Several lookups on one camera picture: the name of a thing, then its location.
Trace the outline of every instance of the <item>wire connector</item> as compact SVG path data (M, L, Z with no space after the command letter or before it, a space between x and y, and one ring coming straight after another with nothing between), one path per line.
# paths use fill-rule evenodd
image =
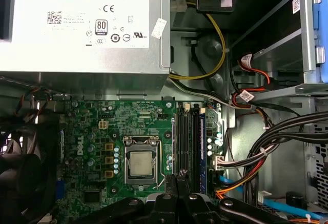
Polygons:
M263 153L264 156L268 156L267 152L265 151L265 149L263 147L260 148L260 151Z
M172 0L171 12L185 12L188 9L186 0Z

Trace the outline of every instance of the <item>green circuit board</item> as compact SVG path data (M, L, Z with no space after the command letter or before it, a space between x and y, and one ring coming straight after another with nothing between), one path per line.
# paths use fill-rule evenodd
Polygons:
M206 103L198 102L198 105L207 107ZM163 175L172 174L174 170L172 140L176 139L177 107L176 101L66 101L65 114L60 121L65 128L58 166L58 177L63 185L59 194L62 196L57 201L58 223L69 223L70 219L125 197L146 201L148 195L164 192ZM204 137L212 138L213 142L222 129L220 115L206 108L207 134ZM127 136L139 140L155 137L160 141L157 150L152 151L153 157L157 158L156 182L126 184L130 171L125 144ZM212 145L213 153L223 152L223 147ZM206 155L206 140L203 148Z

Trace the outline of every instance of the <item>label sticker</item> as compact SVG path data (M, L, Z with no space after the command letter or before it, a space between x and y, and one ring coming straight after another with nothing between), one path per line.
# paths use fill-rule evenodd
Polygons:
M243 66L245 66L246 68L251 69L252 68L252 66L251 66L252 56L253 56L252 54L247 54L246 56L243 56L241 58L241 64Z
M300 11L301 7L299 4L299 0L293 0L293 14Z
M148 48L149 0L15 0L13 42Z
M246 91L246 90L243 90L240 94L239 94L239 96L244 100L244 101L246 101L247 103L249 102L249 101L251 101L255 96L253 96L251 93L249 93L248 91Z
M166 20L164 20L162 18L159 18L157 20L156 25L154 27L154 30L152 32L152 36L157 38L157 39L160 39L162 37L162 34L163 34L166 23L167 23Z

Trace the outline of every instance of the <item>orange wire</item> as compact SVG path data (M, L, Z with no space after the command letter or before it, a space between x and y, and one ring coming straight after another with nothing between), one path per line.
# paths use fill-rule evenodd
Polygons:
M305 222L305 223L308 223L308 219L305 219L305 218L290 219L290 221L292 221L292 222ZM313 223L313 224L319 224L320 221L319 220L313 220L313 219L311 219L311 223Z

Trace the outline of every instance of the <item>red wire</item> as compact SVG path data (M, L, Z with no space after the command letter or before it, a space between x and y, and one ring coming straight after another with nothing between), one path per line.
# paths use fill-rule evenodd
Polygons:
M249 71L249 72L252 72L253 71L253 72L256 72L258 74L264 75L266 77L266 80L267 80L268 84L270 84L270 77L264 71L259 70L259 69L250 69L250 68L247 68L240 61L238 61L238 64L241 67L241 69L243 69L243 70L246 70L246 71Z

